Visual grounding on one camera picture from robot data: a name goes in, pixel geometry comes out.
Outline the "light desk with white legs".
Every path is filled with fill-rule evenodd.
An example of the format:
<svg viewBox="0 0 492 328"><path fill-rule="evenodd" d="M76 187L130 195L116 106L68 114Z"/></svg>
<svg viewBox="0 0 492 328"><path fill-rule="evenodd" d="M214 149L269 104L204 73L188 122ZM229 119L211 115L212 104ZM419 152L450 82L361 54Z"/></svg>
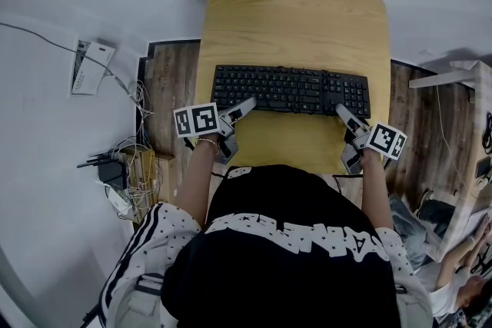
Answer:
<svg viewBox="0 0 492 328"><path fill-rule="evenodd" d="M474 83L474 124L470 137L467 166L458 171L462 190L458 192L457 206L450 220L449 227L442 239L427 247L428 255L433 260L442 261L444 255L457 246L472 231L472 224L478 220L473 212L482 190L476 188L475 171L477 162L487 156L492 158L492 147L484 148L485 137L492 141L492 67L482 61L452 61L452 71L418 78L409 81L410 88L438 88L440 85L473 82ZM492 182L484 189L492 193Z"/></svg>

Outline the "person's right forearm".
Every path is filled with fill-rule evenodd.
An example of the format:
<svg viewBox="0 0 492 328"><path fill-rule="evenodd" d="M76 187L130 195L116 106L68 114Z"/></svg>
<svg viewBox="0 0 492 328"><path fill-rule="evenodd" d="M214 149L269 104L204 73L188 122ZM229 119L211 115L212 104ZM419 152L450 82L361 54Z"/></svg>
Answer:
<svg viewBox="0 0 492 328"><path fill-rule="evenodd" d="M361 210L374 228L393 229L388 200L386 176L381 156L372 149L364 149L361 158L363 172Z"/></svg>

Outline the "person's left forearm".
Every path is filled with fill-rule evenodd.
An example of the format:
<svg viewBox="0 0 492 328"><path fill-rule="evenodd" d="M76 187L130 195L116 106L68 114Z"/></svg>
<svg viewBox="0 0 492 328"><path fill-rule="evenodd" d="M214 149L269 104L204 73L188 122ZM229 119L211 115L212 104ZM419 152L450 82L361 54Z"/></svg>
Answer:
<svg viewBox="0 0 492 328"><path fill-rule="evenodd" d="M175 206L187 212L201 227L207 217L209 187L217 153L217 134L199 137L175 198Z"/></svg>

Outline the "person's white starred jacket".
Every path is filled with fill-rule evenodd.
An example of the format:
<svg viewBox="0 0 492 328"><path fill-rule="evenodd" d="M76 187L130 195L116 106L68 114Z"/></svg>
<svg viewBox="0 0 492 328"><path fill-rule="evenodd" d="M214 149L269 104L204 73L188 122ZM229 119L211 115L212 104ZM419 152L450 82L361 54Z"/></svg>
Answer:
<svg viewBox="0 0 492 328"><path fill-rule="evenodd" d="M181 249L203 230L178 207L153 207L101 292L98 314L103 327L178 328L161 301L164 276ZM393 270L401 328L432 328L427 292L412 272L401 239L392 230L375 230Z"/></svg>

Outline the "black router with antennas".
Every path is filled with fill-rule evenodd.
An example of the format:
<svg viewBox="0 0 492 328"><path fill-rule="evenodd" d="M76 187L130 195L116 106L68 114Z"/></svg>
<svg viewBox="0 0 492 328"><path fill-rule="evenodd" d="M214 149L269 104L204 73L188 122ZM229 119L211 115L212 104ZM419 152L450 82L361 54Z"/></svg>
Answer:
<svg viewBox="0 0 492 328"><path fill-rule="evenodd" d="M77 165L77 168L83 167L96 167L99 181L115 191L125 191L128 187L127 165L109 151L93 155Z"/></svg>

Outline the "person's black printed shirt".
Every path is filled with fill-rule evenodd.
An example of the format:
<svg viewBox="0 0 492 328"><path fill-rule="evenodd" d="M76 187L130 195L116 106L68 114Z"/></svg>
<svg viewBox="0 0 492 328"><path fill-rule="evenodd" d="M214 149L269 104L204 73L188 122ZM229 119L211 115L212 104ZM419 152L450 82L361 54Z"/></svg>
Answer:
<svg viewBox="0 0 492 328"><path fill-rule="evenodd" d="M178 328L401 328L388 253L319 176L234 167L161 289Z"/></svg>

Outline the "wooden table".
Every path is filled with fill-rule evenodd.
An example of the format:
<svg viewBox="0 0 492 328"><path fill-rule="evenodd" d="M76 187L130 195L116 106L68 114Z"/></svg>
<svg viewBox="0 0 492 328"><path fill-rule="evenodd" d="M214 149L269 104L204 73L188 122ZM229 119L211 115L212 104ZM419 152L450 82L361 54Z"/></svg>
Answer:
<svg viewBox="0 0 492 328"><path fill-rule="evenodd" d="M371 123L387 123L391 57L382 0L208 0L194 100L211 99L217 65L310 68L368 79ZM343 122L323 115L252 111L236 126L234 166L287 164L341 174Z"/></svg>

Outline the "white printed carton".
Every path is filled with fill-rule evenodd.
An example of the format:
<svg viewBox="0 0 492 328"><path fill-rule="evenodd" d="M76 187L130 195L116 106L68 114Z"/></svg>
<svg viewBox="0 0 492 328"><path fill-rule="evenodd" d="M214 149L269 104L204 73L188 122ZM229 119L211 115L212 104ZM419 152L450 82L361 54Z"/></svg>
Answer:
<svg viewBox="0 0 492 328"><path fill-rule="evenodd" d="M96 41L79 41L72 72L71 95L95 96L115 49Z"/></svg>

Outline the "white adapter box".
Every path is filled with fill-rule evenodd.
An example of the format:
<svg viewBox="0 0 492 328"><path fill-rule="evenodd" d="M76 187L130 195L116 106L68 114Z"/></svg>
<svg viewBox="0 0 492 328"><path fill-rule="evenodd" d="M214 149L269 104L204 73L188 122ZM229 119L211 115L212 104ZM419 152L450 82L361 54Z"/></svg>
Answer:
<svg viewBox="0 0 492 328"><path fill-rule="evenodd" d="M108 184L105 184L102 181L96 181L95 183L103 187L106 199L112 206L112 210L119 217L128 219L132 210L131 203L124 199L123 196L121 196Z"/></svg>

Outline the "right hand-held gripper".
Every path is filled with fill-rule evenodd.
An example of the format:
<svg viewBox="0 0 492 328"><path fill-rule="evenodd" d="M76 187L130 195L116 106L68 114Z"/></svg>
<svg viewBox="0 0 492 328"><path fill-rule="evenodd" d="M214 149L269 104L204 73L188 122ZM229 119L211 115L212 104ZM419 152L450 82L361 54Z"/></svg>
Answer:
<svg viewBox="0 0 492 328"><path fill-rule="evenodd" d="M341 160L349 174L362 171L360 160L363 150L371 149L388 160L398 161L407 141L407 136L396 128L376 123L370 128L353 115L343 104L336 104L335 111L347 126L345 134L346 146Z"/></svg>

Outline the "black tripod leg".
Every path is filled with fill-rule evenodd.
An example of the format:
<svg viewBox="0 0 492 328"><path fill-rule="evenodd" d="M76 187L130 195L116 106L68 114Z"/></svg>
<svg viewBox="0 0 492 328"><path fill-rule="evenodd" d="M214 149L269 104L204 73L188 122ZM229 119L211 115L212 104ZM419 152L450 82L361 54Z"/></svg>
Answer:
<svg viewBox="0 0 492 328"><path fill-rule="evenodd" d="M82 325L79 328L104 328L98 315L99 305L96 304L82 319Z"/></svg>

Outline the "black keyboard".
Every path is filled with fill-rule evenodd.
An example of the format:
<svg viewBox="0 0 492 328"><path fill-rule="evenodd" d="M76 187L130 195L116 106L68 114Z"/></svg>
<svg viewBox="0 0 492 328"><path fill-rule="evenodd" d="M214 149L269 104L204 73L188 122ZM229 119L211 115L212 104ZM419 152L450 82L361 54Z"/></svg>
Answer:
<svg viewBox="0 0 492 328"><path fill-rule="evenodd" d="M335 116L337 104L371 117L368 79L340 72L283 66L217 65L211 100L224 110L255 98L257 111Z"/></svg>

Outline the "small black device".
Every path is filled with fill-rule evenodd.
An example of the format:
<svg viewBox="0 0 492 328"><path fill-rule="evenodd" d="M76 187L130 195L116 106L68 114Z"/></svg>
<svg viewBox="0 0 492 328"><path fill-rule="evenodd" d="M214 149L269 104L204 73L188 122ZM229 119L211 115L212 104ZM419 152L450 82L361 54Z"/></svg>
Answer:
<svg viewBox="0 0 492 328"><path fill-rule="evenodd" d="M487 175L490 172L491 168L492 168L492 158L490 156L487 156L479 160L476 166L475 178L478 179L480 177Z"/></svg>

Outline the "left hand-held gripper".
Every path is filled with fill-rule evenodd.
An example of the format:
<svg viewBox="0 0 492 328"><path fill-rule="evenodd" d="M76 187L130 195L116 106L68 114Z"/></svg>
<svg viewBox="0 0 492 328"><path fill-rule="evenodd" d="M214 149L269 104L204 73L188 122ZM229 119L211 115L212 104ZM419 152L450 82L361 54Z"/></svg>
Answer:
<svg viewBox="0 0 492 328"><path fill-rule="evenodd" d="M218 154L215 161L227 164L238 152L234 125L256 106L256 98L251 97L223 111L218 111L216 102L179 108L174 110L177 136L185 138L217 134Z"/></svg>

